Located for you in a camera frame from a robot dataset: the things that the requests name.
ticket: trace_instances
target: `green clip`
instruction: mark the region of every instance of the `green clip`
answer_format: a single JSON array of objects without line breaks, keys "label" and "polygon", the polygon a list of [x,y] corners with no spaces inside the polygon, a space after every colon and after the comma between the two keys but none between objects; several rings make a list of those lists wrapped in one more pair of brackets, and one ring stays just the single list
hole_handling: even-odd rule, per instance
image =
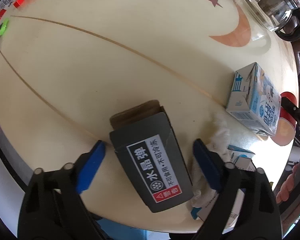
[{"label": "green clip", "polygon": [[7,26],[8,26],[8,22],[9,22],[9,19],[6,18],[3,23],[2,23],[2,26],[0,28],[0,36],[2,36],[5,32],[6,32],[6,29],[7,29]]}]

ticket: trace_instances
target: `box label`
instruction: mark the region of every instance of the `box label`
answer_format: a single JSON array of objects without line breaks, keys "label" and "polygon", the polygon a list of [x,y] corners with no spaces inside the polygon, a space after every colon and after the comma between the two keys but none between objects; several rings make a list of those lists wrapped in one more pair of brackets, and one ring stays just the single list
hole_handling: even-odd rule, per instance
[{"label": "box label", "polygon": [[182,193],[159,134],[127,150],[156,203]]}]

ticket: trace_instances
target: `pink object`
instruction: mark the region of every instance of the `pink object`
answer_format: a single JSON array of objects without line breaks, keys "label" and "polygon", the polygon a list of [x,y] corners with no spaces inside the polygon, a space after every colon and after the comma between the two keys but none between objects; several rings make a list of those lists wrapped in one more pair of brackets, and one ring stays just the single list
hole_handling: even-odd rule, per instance
[{"label": "pink object", "polygon": [[[287,97],[292,103],[297,105],[297,98],[294,94],[290,92],[283,92],[281,97]],[[294,120],[294,118],[281,107],[277,132],[275,136],[271,137],[272,140],[280,146],[288,145],[296,135],[296,125],[296,120]]]}]

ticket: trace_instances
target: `orange crescent pattern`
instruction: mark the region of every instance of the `orange crescent pattern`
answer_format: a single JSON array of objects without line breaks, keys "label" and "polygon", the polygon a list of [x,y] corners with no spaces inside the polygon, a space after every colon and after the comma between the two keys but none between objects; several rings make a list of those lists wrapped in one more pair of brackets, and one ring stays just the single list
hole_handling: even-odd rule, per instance
[{"label": "orange crescent pattern", "polygon": [[215,41],[231,47],[243,47],[251,39],[251,27],[241,7],[234,1],[239,13],[238,26],[230,33],[221,36],[209,36]]}]

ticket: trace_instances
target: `white carton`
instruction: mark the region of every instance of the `white carton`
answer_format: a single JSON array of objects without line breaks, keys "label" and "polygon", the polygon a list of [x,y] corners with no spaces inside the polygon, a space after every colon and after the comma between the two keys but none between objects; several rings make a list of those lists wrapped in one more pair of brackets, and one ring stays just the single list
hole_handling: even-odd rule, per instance
[{"label": "white carton", "polygon": [[254,166],[254,164],[250,158],[239,157],[235,161],[234,164],[239,170],[244,170],[244,171],[256,171],[257,170],[257,168]]},{"label": "white carton", "polygon": [[273,136],[280,114],[281,96],[258,63],[235,73],[226,111],[257,134]]},{"label": "white carton", "polygon": [[[203,222],[205,222],[205,220],[207,219],[210,211],[213,208],[213,205],[217,201],[218,196],[219,194],[215,193],[214,197],[210,201],[208,201],[205,205],[203,205],[201,210],[197,213],[198,217],[200,217]],[[236,223],[241,210],[243,199],[244,199],[244,193],[242,192],[241,189],[238,189],[237,196],[235,198],[234,205],[232,207],[232,211],[230,213],[225,229],[234,226],[234,224]]]},{"label": "white carton", "polygon": [[239,157],[247,157],[252,159],[255,155],[252,151],[245,150],[231,144],[228,145],[228,150],[230,150],[230,161],[232,163],[235,163]]}]

